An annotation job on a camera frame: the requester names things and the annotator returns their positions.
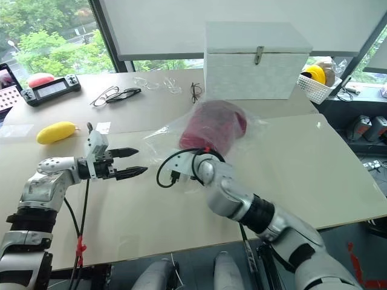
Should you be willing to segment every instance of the tree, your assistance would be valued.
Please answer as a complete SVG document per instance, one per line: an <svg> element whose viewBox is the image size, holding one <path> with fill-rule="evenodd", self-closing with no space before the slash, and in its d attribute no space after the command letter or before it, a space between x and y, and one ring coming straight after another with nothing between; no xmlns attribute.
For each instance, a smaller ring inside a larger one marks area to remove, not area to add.
<svg viewBox="0 0 387 290"><path fill-rule="evenodd" d="M56 77L66 74L96 74L114 72L99 30L93 32L89 44L66 43L56 32L32 32L23 35L16 60L30 74L50 73Z"/></svg>
<svg viewBox="0 0 387 290"><path fill-rule="evenodd" d="M187 68L187 64L183 59L135 60L133 63L136 71L158 71L161 69Z"/></svg>
<svg viewBox="0 0 387 290"><path fill-rule="evenodd" d="M74 20L90 14L87 0L0 0L0 31L17 43L23 34L80 25Z"/></svg>
<svg viewBox="0 0 387 290"><path fill-rule="evenodd" d="M387 38L387 27L380 33L380 36L377 38L373 46L365 54L363 59L360 61L357 68L352 73L352 81L360 83L380 83L384 84L386 82L386 76L380 77L380 74L373 74L371 72L363 72L363 69L367 66L371 58L375 55L376 51L379 49L380 45Z"/></svg>

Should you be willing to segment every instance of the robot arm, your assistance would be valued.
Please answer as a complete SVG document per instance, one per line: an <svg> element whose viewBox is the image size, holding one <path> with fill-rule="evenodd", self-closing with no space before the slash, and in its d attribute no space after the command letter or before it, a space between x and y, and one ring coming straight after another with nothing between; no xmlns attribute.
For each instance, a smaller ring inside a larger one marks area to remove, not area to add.
<svg viewBox="0 0 387 290"><path fill-rule="evenodd" d="M361 289L327 253L320 234L311 225L238 184L231 165L210 154L181 153L165 167L200 179L214 213L240 222L270 243L281 262L295 271L297 290Z"/></svg>
<svg viewBox="0 0 387 290"><path fill-rule="evenodd" d="M142 174L147 167L113 168L115 157L138 152L132 148L106 150L106 136L92 129L85 144L86 158L55 157L41 161L24 186L11 229L0 246L0 289L46 289L53 255L46 252L66 190L89 178L121 180Z"/></svg>

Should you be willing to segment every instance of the device screen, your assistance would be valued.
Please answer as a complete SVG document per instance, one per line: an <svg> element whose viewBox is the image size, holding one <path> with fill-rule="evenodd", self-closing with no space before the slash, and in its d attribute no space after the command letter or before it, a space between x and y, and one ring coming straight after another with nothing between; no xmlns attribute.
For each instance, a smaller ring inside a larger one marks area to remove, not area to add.
<svg viewBox="0 0 387 290"><path fill-rule="evenodd" d="M45 88L38 89L37 93L41 98L46 95L54 94L55 92L60 92L66 89L66 85L64 82L54 83L50 86L46 86Z"/></svg>
<svg viewBox="0 0 387 290"><path fill-rule="evenodd" d="M2 92L12 91L12 89L17 89L16 81L8 72L6 68L0 68L0 94Z"/></svg>

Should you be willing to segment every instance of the yellow ball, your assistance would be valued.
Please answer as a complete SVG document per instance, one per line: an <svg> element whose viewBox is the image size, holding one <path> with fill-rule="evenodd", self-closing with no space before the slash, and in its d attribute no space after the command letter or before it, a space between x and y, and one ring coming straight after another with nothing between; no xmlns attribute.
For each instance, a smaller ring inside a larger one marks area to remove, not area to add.
<svg viewBox="0 0 387 290"><path fill-rule="evenodd" d="M58 122L42 129L36 135L39 144L51 144L67 138L75 132L75 125L72 122Z"/></svg>
<svg viewBox="0 0 387 290"><path fill-rule="evenodd" d="M325 73L320 66L311 65L311 66L308 66L305 71L312 75L312 80L315 80L325 85Z"/></svg>

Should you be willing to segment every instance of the white storage box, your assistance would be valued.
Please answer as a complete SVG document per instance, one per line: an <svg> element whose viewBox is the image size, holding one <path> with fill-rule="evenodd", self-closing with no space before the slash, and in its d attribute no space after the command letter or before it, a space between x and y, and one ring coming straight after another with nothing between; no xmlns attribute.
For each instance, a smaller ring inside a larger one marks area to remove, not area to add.
<svg viewBox="0 0 387 290"><path fill-rule="evenodd" d="M311 49L290 23L207 22L206 94L223 100L289 98Z"/></svg>

